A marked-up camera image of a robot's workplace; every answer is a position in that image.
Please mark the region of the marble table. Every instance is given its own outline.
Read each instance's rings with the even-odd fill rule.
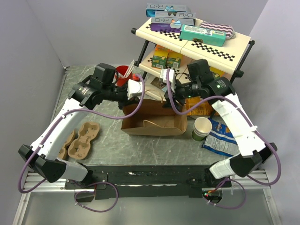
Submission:
[[[95,65],[71,66],[66,69],[58,105],[57,114],[67,99],[73,85],[88,75],[92,75]],[[94,110],[112,116],[123,115],[118,109],[118,103],[103,101]],[[94,114],[89,114],[77,126],[76,131],[86,121],[98,122],[101,126],[100,134],[91,142],[92,148],[84,160],[78,162],[86,165],[210,165],[227,157],[201,148],[202,142],[191,138],[194,119],[188,117],[188,127],[179,136],[141,136],[128,135],[120,130],[121,120],[111,120]],[[67,157],[68,161],[76,160]]]

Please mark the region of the checkered pattern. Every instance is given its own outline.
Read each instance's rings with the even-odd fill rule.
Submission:
[[[148,26],[146,28],[147,29],[151,29],[151,24],[148,24]],[[179,38],[179,34],[178,33],[166,32],[166,31],[163,31],[163,30],[156,31],[156,32],[159,32],[160,34],[168,36],[169,38],[173,38],[175,40],[182,41],[182,39]]]
[[[150,57],[148,60],[147,60],[147,62],[152,62],[152,57]],[[175,70],[175,75],[177,75],[179,72],[180,72],[180,70],[178,70],[178,68],[174,68],[174,67],[171,67],[171,66],[166,66],[165,67],[166,69],[173,69],[173,70]]]
[[[217,49],[213,49],[212,47],[208,47],[207,45],[205,45],[201,42],[198,42],[198,41],[194,41],[192,46],[196,46],[197,48],[200,48],[204,51],[207,51],[208,53],[212,53],[213,55],[217,55],[218,57],[223,57],[224,59],[229,59],[229,61],[231,61],[231,62],[235,58],[234,55],[229,55],[228,53],[219,52]]]

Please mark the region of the striped cloth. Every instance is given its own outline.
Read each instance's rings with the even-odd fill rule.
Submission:
[[[222,25],[222,24],[213,24],[210,22],[202,22],[200,24],[201,28],[207,28],[210,30],[217,30],[226,33],[226,40],[235,38],[235,32],[232,26]]]

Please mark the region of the red bucket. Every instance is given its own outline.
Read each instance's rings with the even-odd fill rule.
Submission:
[[[117,67],[117,71],[119,72],[119,74],[122,74],[122,75],[124,75],[126,73],[127,69],[128,69],[128,66],[125,66],[125,65]],[[132,79],[132,73],[130,73],[130,75],[127,78],[121,78],[119,75],[119,78],[117,80],[117,86],[122,87],[126,83],[126,81],[128,81],[129,79]]]

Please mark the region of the gray wall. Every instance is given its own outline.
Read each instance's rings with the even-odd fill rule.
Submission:
[[[25,0],[0,4],[1,224],[12,224],[21,194],[18,155],[49,124],[63,68]]]
[[[147,3],[181,0],[27,0],[64,66],[106,62],[129,64],[143,40],[131,34],[148,19]],[[197,17],[227,23],[248,35],[267,0],[186,0]]]
[[[299,224],[300,1],[269,0],[250,36],[256,41],[245,75],[234,84],[258,130],[278,146],[282,176],[272,192],[284,225]],[[266,163],[273,180],[274,159]]]

